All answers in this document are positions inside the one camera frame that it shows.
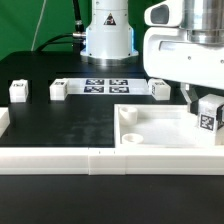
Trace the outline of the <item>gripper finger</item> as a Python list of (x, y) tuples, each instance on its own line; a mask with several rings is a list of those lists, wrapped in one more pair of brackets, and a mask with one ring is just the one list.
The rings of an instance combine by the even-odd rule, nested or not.
[(216, 111), (216, 120), (224, 122), (224, 104), (220, 105)]

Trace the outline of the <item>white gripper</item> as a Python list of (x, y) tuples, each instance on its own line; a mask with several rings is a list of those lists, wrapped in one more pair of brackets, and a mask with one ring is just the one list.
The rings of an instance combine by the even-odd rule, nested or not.
[(182, 82), (188, 112), (197, 114), (194, 85), (224, 89), (224, 0), (164, 0), (144, 20), (146, 73)]

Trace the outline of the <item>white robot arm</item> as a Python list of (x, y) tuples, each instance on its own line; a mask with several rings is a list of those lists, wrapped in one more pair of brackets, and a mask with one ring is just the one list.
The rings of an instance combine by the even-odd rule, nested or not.
[[(224, 0), (164, 0), (145, 10), (144, 21), (149, 77), (224, 90)], [(128, 0), (92, 0), (82, 59), (107, 66), (137, 56)]]

